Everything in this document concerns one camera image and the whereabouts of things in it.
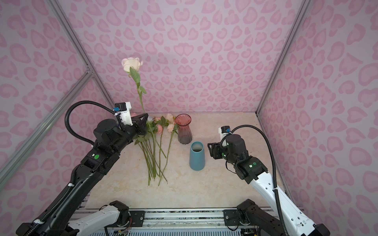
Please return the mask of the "light blue white rose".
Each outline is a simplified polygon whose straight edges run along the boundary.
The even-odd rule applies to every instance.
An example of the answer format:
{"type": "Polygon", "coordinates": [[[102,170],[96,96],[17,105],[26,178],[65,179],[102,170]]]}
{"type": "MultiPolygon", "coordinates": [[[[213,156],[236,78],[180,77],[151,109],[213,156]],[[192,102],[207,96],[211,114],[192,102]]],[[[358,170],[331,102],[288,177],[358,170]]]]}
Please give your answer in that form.
{"type": "Polygon", "coordinates": [[[156,146],[155,146],[155,140],[154,140],[154,119],[149,116],[147,120],[147,133],[144,136],[139,136],[139,147],[141,148],[146,165],[147,165],[147,171],[148,171],[148,185],[151,184],[151,181],[153,181],[157,175],[157,164],[156,164],[156,146]]]}

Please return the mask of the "teal ceramic vase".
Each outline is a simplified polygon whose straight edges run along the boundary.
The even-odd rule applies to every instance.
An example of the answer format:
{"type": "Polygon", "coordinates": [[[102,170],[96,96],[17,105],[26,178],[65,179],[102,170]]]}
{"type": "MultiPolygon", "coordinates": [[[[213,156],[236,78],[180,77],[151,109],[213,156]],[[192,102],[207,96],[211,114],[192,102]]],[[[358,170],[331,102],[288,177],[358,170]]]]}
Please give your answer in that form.
{"type": "Polygon", "coordinates": [[[191,144],[189,164],[194,171],[201,171],[205,167],[204,145],[201,142],[191,144]]]}

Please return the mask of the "cream white rose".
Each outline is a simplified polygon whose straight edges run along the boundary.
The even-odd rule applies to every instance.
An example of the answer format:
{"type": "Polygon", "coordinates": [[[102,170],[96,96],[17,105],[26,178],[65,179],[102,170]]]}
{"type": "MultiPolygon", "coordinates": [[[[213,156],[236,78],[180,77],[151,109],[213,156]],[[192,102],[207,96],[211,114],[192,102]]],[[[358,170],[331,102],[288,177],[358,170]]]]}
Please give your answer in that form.
{"type": "Polygon", "coordinates": [[[146,113],[145,108],[144,108],[144,103],[143,103],[143,95],[146,95],[147,91],[141,85],[141,76],[139,73],[140,68],[143,65],[143,61],[140,58],[129,57],[129,58],[122,59],[121,65],[124,72],[126,72],[129,75],[129,77],[131,77],[134,80],[136,84],[136,89],[137,89],[141,109],[143,113],[146,113]]]}

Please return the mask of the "large peach pink rose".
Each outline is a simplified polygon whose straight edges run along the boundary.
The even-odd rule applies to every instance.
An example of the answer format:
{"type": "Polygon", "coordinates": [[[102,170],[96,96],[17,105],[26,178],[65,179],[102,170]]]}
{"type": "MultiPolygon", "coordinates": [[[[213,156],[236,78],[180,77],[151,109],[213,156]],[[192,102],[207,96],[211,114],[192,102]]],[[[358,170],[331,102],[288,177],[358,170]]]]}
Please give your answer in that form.
{"type": "Polygon", "coordinates": [[[159,178],[158,185],[160,185],[162,181],[165,181],[166,183],[168,183],[168,180],[165,176],[165,171],[167,169],[168,162],[169,162],[173,137],[177,133],[177,126],[175,122],[168,122],[165,128],[166,128],[166,131],[168,132],[168,136],[167,136],[168,143],[166,145],[165,150],[162,149],[162,144],[160,144],[160,150],[161,150],[161,153],[163,154],[163,157],[165,158],[165,163],[164,163],[164,166],[160,170],[160,178],[159,178]]]}

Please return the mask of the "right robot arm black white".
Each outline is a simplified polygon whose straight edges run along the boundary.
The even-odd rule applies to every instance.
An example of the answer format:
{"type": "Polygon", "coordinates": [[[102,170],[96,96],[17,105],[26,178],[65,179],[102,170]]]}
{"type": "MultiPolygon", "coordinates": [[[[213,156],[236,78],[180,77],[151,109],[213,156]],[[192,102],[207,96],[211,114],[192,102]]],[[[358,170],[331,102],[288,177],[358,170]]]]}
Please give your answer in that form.
{"type": "Polygon", "coordinates": [[[250,156],[240,135],[230,134],[223,141],[209,143],[210,156],[233,165],[235,174],[255,189],[278,215],[274,217],[250,199],[237,206],[239,222],[255,225],[270,236],[328,236],[324,224],[316,224],[277,186],[266,166],[250,156]]]}

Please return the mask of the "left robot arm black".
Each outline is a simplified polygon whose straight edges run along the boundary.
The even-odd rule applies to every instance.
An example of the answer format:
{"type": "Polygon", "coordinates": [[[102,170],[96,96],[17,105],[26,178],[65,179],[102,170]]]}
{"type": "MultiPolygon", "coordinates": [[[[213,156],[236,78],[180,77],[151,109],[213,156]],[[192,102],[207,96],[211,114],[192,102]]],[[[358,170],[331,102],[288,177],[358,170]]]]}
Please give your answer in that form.
{"type": "Polygon", "coordinates": [[[132,118],[130,125],[119,128],[114,119],[101,121],[94,129],[93,148],[72,170],[68,185],[34,222],[23,223],[18,236],[77,236],[79,229],[69,220],[93,187],[111,170],[121,151],[138,136],[146,133],[148,114],[132,118]]]}

